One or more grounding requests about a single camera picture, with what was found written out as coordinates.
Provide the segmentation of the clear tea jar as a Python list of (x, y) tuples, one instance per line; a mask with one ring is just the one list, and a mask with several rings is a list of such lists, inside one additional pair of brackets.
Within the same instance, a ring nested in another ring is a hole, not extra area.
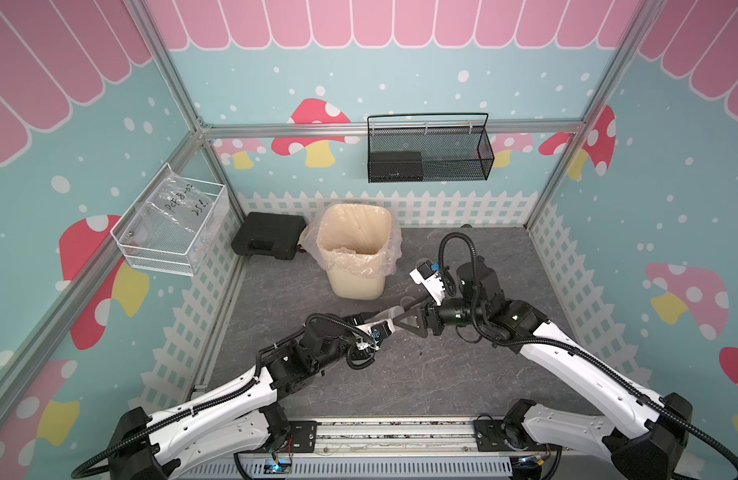
[(394, 320), (397, 317), (402, 316), (404, 313), (405, 313), (405, 309), (401, 307), (400, 305), (393, 306), (375, 315), (369, 321), (369, 324), (372, 327), (376, 327), (377, 329), (379, 329), (380, 327), (383, 327), (389, 331), (389, 335), (392, 335), (396, 331), (396, 325), (395, 325)]

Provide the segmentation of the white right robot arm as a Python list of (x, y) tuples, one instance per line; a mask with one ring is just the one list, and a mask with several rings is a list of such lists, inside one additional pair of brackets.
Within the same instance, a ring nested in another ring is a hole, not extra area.
[(547, 315), (525, 301), (508, 299), (482, 257), (458, 269), (454, 294), (446, 292), (442, 273), (429, 261), (411, 272), (411, 279), (427, 291), (426, 300), (412, 309), (412, 332), (438, 335), (448, 325), (476, 322), (495, 346), (544, 367), (599, 412), (582, 415), (521, 399), (502, 421), (510, 448), (552, 444), (601, 458), (628, 479), (674, 478), (689, 434), (669, 417), (690, 419), (692, 406), (686, 399), (662, 397), (590, 357)]

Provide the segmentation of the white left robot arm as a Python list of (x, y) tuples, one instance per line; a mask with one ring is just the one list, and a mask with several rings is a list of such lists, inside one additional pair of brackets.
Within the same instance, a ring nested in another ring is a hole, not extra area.
[(113, 479), (177, 479), (223, 455), (284, 448), (291, 426), (281, 400), (336, 362), (353, 370), (370, 366), (401, 311), (311, 314), (297, 331), (260, 349), (253, 367), (233, 380), (176, 407), (127, 412), (105, 457), (108, 473)]

